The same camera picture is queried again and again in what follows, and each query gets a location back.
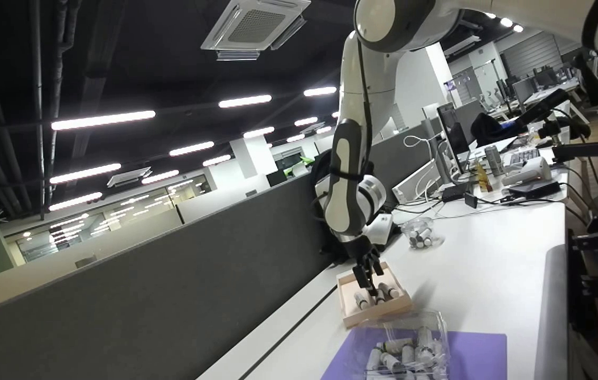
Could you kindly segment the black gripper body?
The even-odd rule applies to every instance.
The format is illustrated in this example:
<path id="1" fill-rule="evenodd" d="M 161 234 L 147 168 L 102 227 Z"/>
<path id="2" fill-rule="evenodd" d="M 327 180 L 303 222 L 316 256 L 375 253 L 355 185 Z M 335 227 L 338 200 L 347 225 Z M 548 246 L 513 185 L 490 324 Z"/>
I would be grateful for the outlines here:
<path id="1" fill-rule="evenodd" d="M 368 236 L 355 236 L 345 244 L 345 251 L 351 256 L 355 263 L 355 270 L 360 275 L 379 275 L 382 266 L 378 261 L 378 251 L 370 244 Z"/>

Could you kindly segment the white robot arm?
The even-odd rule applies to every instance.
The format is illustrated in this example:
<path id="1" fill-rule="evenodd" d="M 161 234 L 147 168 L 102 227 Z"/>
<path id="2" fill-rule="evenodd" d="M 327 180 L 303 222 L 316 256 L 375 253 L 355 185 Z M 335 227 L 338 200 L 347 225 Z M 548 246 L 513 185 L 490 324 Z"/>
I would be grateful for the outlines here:
<path id="1" fill-rule="evenodd" d="M 494 13 L 598 52 L 598 0 L 357 0 L 338 84 L 329 172 L 321 204 L 329 232 L 355 261 L 355 281 L 378 299 L 378 253 L 363 229 L 387 200 L 374 177 L 370 151 L 395 105 L 396 61 L 440 42 L 462 10 Z"/>

